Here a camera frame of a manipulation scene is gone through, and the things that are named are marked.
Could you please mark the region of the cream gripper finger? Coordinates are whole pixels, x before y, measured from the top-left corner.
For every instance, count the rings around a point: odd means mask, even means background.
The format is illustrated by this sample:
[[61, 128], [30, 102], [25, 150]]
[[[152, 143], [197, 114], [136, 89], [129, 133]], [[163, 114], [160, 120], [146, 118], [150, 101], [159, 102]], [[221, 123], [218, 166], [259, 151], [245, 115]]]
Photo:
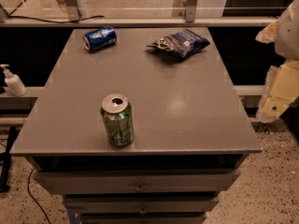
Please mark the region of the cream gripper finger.
[[271, 66], [256, 119], [270, 123], [278, 119], [299, 97], [299, 62], [288, 60], [280, 67]]
[[274, 43], [277, 35], [277, 28], [278, 22], [271, 22], [256, 35], [255, 40], [264, 44]]

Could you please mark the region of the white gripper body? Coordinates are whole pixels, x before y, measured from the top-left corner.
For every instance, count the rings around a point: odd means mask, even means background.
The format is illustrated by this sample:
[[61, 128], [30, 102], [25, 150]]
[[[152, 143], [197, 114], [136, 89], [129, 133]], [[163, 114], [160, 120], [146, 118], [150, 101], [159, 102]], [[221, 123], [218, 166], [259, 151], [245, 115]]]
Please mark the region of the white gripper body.
[[299, 0], [293, 0], [278, 19], [275, 51], [286, 59], [299, 60]]

